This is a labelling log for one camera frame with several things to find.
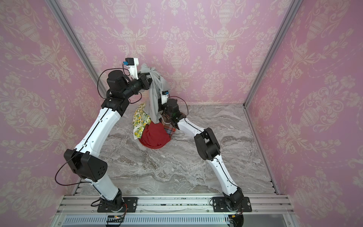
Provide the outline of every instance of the marble floor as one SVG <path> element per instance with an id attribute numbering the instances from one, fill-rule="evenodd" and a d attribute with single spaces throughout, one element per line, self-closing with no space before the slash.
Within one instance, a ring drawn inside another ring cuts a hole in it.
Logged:
<path id="1" fill-rule="evenodd" d="M 180 110 L 186 113 L 185 106 Z M 177 130 L 161 149 L 144 147 L 132 135 L 132 116 L 138 104 L 130 105 L 106 139 L 100 158 L 123 194 L 172 194 L 221 192 L 212 168 L 196 150 L 194 138 Z M 213 129 L 225 165 L 244 193 L 273 192 L 241 104 L 189 105 L 188 119 Z M 89 184 L 81 195 L 98 195 Z"/>

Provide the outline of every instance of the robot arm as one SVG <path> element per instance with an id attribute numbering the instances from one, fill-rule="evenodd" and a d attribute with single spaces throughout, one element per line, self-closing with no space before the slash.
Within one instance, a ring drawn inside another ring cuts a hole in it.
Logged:
<path id="1" fill-rule="evenodd" d="M 176 99 L 169 99 L 164 105 L 166 114 L 170 116 L 172 125 L 184 131 L 187 135 L 194 137 L 198 154 L 206 160 L 216 174 L 222 186 L 226 204 L 230 210 L 237 210 L 244 196 L 240 187 L 233 181 L 226 166 L 224 165 L 219 143 L 211 128 L 202 128 L 184 118 Z"/>
<path id="2" fill-rule="evenodd" d="M 130 64 L 138 64 L 137 59 L 134 60 L 130 61 Z M 73 150 L 67 149 L 64 153 L 64 158 L 73 173 L 90 182 L 100 193 L 100 203 L 108 205 L 114 212 L 123 206 L 122 193 L 108 176 L 107 163 L 98 156 L 111 129 L 130 104 L 128 98 L 138 94 L 141 89 L 150 88 L 152 79 L 147 78 L 146 74 L 139 74 L 137 79 L 130 80 L 120 70 L 110 72 L 107 79 L 110 89 L 97 119 L 81 142 Z"/>
<path id="3" fill-rule="evenodd" d="M 98 158 L 99 153 L 111 129 L 130 104 L 128 98 L 138 94 L 141 89 L 148 90 L 152 81 L 146 77 L 146 74 L 135 76 L 134 71 L 138 65 L 136 58 L 133 61 L 127 58 L 126 62 L 131 65 L 128 68 L 132 69 L 130 74 L 132 72 L 134 79 L 130 80 L 120 70 L 109 73 L 107 83 L 110 89 L 107 91 L 97 119 L 81 142 L 73 150 L 67 149 L 64 153 L 64 158 L 73 173 L 90 182 L 100 194 L 100 203 L 108 205 L 113 212 L 120 211 L 124 204 L 122 193 L 112 183 L 107 174 L 107 163 Z M 161 108 L 171 117 L 174 127 L 194 137 L 199 155 L 209 163 L 217 175 L 227 206 L 231 210 L 237 210 L 243 200 L 243 193 L 223 163 L 220 146 L 213 131 L 210 128 L 201 128 L 190 122 L 188 118 L 184 118 L 179 111 L 177 101 L 167 100 L 166 96 L 167 93 L 161 94 Z"/>

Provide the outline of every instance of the gray shirt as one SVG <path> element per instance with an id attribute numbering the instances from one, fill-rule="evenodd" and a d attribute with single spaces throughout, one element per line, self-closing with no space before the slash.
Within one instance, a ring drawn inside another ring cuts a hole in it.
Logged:
<path id="1" fill-rule="evenodd" d="M 146 102 L 145 113 L 147 113 L 152 122 L 155 124 L 159 123 L 159 118 L 161 118 L 161 112 L 159 110 L 158 99 L 161 97 L 160 91 L 169 91 L 169 83 L 161 76 L 161 74 L 155 70 L 155 67 L 148 67 L 145 63 L 141 65 L 141 73 L 150 73 L 148 78 L 152 79 L 150 89 L 149 89 L 149 100 Z"/>

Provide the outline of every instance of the pink wallpaper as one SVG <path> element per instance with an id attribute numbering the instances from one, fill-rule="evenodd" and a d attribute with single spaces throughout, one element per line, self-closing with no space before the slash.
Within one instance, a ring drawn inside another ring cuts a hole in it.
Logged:
<path id="1" fill-rule="evenodd" d="M 291 0 L 58 2 L 99 73 L 138 57 L 189 103 L 243 103 Z"/>
<path id="2" fill-rule="evenodd" d="M 97 116 L 95 84 L 44 0 L 0 1 L 1 226 L 46 227 L 63 195 L 54 175 Z M 63 168 L 58 180 L 77 175 Z"/>
<path id="3" fill-rule="evenodd" d="M 302 227 L 363 226 L 362 9 L 303 1 L 249 108 Z"/>

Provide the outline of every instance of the pile of clothes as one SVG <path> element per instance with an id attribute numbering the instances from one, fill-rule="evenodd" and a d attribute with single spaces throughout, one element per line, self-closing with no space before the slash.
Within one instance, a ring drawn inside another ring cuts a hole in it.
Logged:
<path id="1" fill-rule="evenodd" d="M 164 114 L 159 119 L 159 123 L 154 123 L 150 116 L 145 113 L 146 103 L 141 104 L 135 111 L 132 119 L 134 139 L 139 139 L 140 143 L 151 149 L 159 149 L 167 144 L 176 129 Z"/>
<path id="2" fill-rule="evenodd" d="M 159 112 L 160 92 L 169 91 L 170 87 L 154 67 L 142 64 L 140 73 L 149 73 L 147 77 L 152 78 L 152 83 L 149 100 L 138 107 L 132 119 L 134 139 L 139 139 L 148 148 L 158 149 L 167 144 L 176 131 L 170 124 L 170 119 Z"/>

